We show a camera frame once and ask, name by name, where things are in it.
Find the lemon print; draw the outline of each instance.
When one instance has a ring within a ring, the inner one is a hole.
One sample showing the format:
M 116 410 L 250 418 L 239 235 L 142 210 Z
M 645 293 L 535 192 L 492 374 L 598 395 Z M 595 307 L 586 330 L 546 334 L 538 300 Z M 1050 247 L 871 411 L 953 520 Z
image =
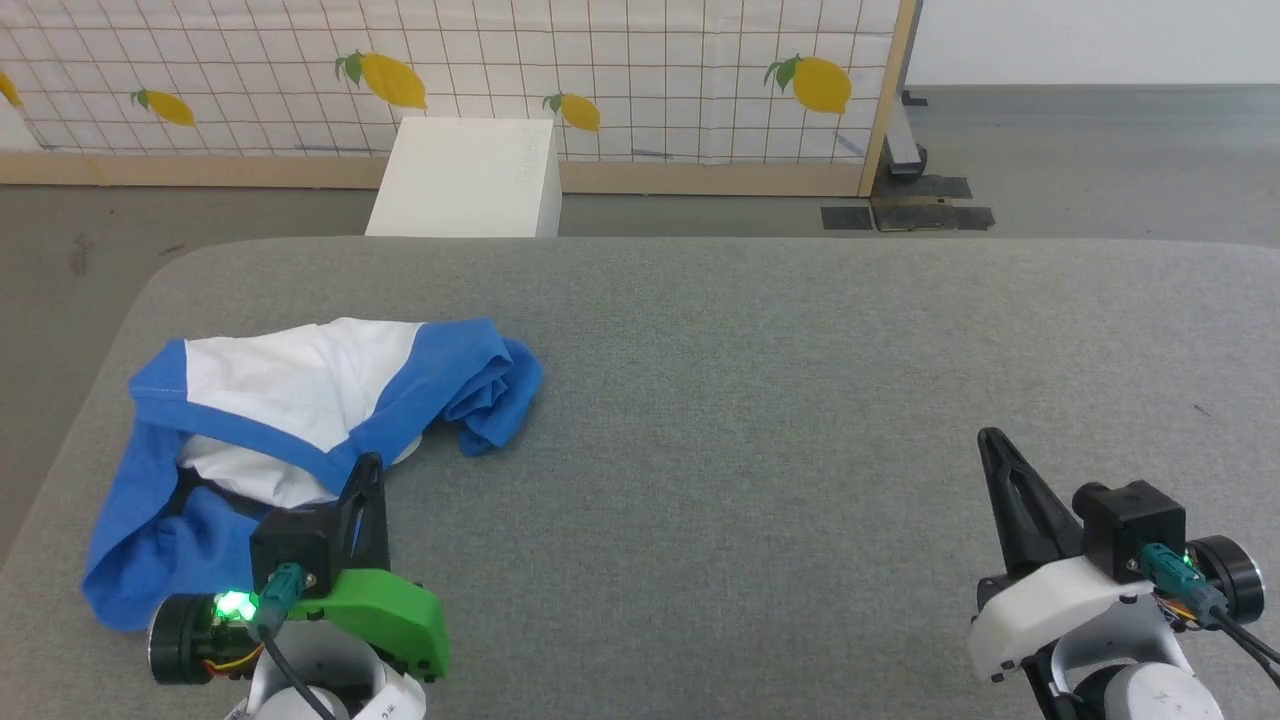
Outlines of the lemon print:
M 196 117 L 191 113 L 191 108 L 168 92 L 140 90 L 129 94 L 129 101 L 142 105 L 143 110 L 155 110 L 161 119 L 175 126 L 196 127 Z
M 13 86 L 9 76 L 0 73 L 0 95 L 14 108 L 22 108 L 22 97 L 18 97 L 18 88 Z
M 822 58 L 796 55 L 790 60 L 778 60 L 764 72 L 764 85 L 769 83 L 769 76 L 773 76 L 781 90 L 786 90 L 794 78 L 796 100 L 814 113 L 844 113 L 854 91 L 845 70 Z
M 365 55 L 356 50 L 351 55 L 338 58 L 333 72 L 347 73 L 351 82 L 360 85 L 364 77 L 369 90 L 397 108 L 419 108 L 426 110 L 426 86 L 412 68 L 394 58 L 370 53 Z
M 586 97 L 561 92 L 543 97 L 543 108 L 548 104 L 552 106 L 552 113 L 564 115 L 566 123 L 579 129 L 600 132 L 600 111 Z

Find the gray floor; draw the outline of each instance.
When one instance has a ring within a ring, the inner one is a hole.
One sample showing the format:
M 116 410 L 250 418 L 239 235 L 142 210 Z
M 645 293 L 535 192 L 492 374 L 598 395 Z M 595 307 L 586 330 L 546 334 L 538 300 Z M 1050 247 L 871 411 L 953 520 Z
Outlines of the gray floor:
M 1244 101 L 1125 90 L 929 97 L 932 106 L 914 113 L 929 172 L 969 178 L 973 204 L 995 211 L 991 234 L 1280 247 L 1276 92 Z M 0 188 L 0 557 L 156 269 L 220 242 L 360 234 L 372 200 L 353 191 Z M 872 234 L 824 232 L 818 209 L 828 204 L 838 202 L 570 196 L 561 234 Z

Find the black cable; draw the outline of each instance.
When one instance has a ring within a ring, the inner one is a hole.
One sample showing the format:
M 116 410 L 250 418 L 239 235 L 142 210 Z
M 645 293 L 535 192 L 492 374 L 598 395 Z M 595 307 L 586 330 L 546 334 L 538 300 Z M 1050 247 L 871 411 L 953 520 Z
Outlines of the black cable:
M 337 720 L 333 716 L 333 712 L 329 712 L 329 708 L 325 707 L 323 702 L 320 702 L 320 698 L 316 697 L 316 693 L 311 692 L 311 688 L 308 688 L 306 682 L 302 680 L 302 676 L 298 675 L 298 671 L 294 670 L 293 666 L 289 665 L 289 661 L 284 659 L 284 653 L 280 652 L 279 646 L 275 644 L 275 638 L 271 635 L 271 629 L 268 628 L 266 625 L 259 625 L 257 637 L 262 638 L 262 648 L 266 651 L 268 655 L 271 656 L 271 660 L 275 661 L 275 666 L 280 669 L 280 673 L 284 675 L 287 680 L 289 680 L 289 684 L 293 685 L 293 689 L 298 691 L 298 694 L 302 696 L 302 700 L 307 701 L 307 705 L 311 706 L 311 710 L 316 711 L 316 715 L 320 716 L 320 720 Z
M 1262 639 L 1253 633 L 1245 630 L 1244 625 L 1233 620 L 1225 610 L 1221 607 L 1213 607 L 1208 611 L 1208 614 L 1212 615 L 1215 620 L 1221 623 L 1222 632 L 1235 638 L 1236 642 L 1253 646 L 1253 648 L 1266 656 L 1271 662 L 1280 662 L 1280 652 L 1276 652 L 1274 647 L 1262 642 Z
M 1235 644 L 1240 646 L 1240 650 L 1243 650 L 1244 652 L 1249 653 L 1249 657 L 1252 657 L 1254 660 L 1254 662 L 1257 662 L 1260 666 L 1262 666 L 1262 671 L 1267 674 L 1267 678 L 1271 678 L 1271 682 L 1275 683 L 1276 689 L 1280 689 L 1280 673 L 1276 673 L 1275 667 L 1272 667 L 1271 664 L 1267 662 L 1267 657 L 1265 655 L 1262 655 L 1258 651 L 1258 648 L 1256 648 L 1252 644 L 1249 644 L 1248 642 L 1238 638 L 1236 635 L 1231 634 L 1230 632 L 1226 633 L 1226 637 L 1229 637 L 1233 641 L 1235 641 Z
M 1254 637 L 1253 633 L 1242 628 L 1239 623 L 1226 616 L 1226 612 L 1221 609 L 1215 607 L 1210 610 L 1210 615 L 1212 615 L 1221 624 L 1219 629 L 1226 633 L 1226 637 L 1235 641 L 1235 644 L 1240 646 L 1240 650 L 1249 653 L 1249 657 L 1252 657 L 1253 661 L 1262 667 L 1262 671 L 1267 674 L 1267 678 L 1271 678 L 1276 689 L 1280 689 L 1280 673 L 1276 673 L 1276 669 L 1271 666 L 1271 662 L 1268 662 L 1267 659 L 1267 653 L 1275 653 L 1275 651 L 1267 647 L 1267 643 Z M 1254 643 L 1266 647 L 1266 650 L 1256 647 Z

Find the white box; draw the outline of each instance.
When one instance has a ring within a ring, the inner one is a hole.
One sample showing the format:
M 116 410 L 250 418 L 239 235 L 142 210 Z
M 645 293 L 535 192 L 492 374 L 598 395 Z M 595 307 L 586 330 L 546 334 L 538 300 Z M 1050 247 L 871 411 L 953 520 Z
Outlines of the white box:
M 367 236 L 556 237 L 549 119 L 404 118 Z

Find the blue and white cloth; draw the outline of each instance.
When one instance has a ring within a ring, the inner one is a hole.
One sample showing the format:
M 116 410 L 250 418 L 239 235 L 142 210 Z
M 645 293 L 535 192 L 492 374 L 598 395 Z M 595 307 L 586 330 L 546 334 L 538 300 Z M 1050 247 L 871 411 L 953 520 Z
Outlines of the blue and white cloth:
M 169 594 L 252 589 L 248 537 L 268 506 L 337 498 L 361 454 L 403 460 L 436 418 L 461 421 L 466 455 L 500 447 L 541 374 L 488 319 L 342 318 L 172 341 L 129 382 L 133 436 L 93 530 L 84 596 L 104 624 L 134 630 Z M 179 491 L 180 469 L 201 484 Z

